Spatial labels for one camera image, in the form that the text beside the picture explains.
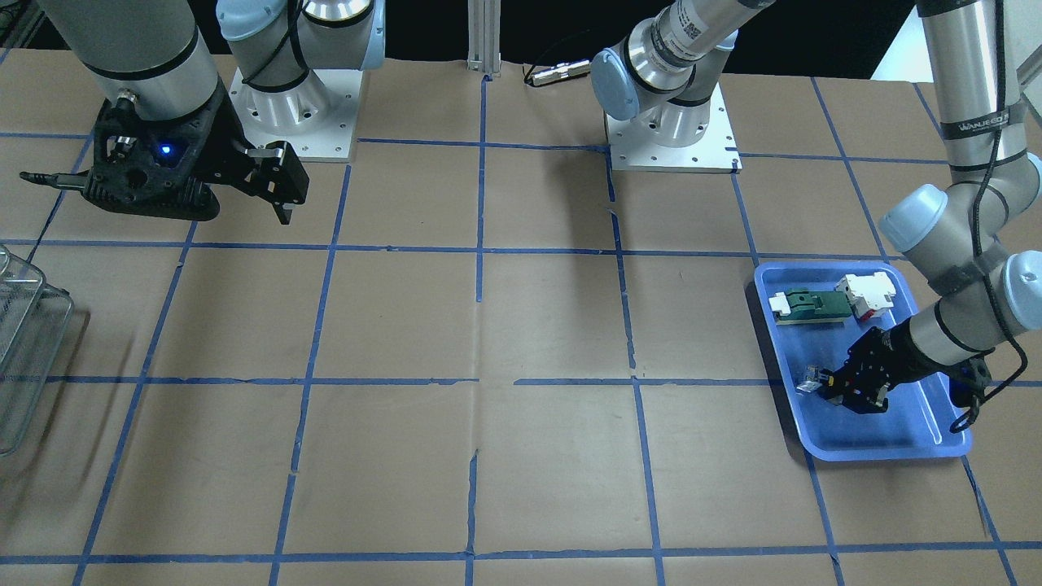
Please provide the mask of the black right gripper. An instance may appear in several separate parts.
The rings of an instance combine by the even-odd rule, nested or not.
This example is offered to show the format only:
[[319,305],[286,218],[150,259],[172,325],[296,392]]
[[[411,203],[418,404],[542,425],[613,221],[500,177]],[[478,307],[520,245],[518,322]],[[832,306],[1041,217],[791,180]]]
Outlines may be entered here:
[[213,184],[270,203],[282,225],[308,199],[309,175],[289,141],[249,148],[230,96],[217,83],[201,107],[166,121],[142,118],[128,89],[104,101],[94,122],[94,163],[81,195],[116,214],[208,221],[219,215]]

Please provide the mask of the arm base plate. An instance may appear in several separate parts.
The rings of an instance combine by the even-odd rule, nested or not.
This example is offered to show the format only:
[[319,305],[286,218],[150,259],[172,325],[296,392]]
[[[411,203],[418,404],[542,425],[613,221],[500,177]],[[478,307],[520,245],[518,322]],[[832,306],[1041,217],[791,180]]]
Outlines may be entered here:
[[301,86],[263,93],[244,86],[237,70],[230,99],[245,136],[257,147],[283,140],[302,162],[348,163],[366,77],[357,70],[313,70]]
[[708,103],[673,103],[629,121],[604,115],[611,167],[618,171],[730,173],[743,164],[720,86]]

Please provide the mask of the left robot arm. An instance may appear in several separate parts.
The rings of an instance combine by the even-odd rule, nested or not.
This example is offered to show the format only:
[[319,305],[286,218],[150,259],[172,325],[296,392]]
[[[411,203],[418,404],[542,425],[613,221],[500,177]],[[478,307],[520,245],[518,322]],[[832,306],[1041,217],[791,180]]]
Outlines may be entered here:
[[[767,1],[674,1],[592,60],[602,109],[620,121],[692,95],[708,56]],[[997,235],[1040,199],[1040,158],[1027,149],[1021,93],[1009,62],[1001,1],[919,1],[935,79],[940,137],[952,184],[920,186],[879,220],[938,299],[892,329],[867,329],[837,370],[804,386],[860,414],[888,409],[890,390],[933,374],[949,379],[968,429],[997,396],[985,357],[1040,328],[1040,253],[1013,253]]]

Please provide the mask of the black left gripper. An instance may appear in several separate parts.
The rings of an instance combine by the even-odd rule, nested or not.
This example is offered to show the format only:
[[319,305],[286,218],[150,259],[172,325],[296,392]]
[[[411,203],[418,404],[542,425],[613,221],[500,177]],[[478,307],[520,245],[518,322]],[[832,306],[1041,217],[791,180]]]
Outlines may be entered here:
[[841,402],[855,414],[888,411],[888,393],[901,383],[913,381],[902,356],[890,348],[889,331],[872,326],[848,349],[848,358],[835,373],[842,392]]

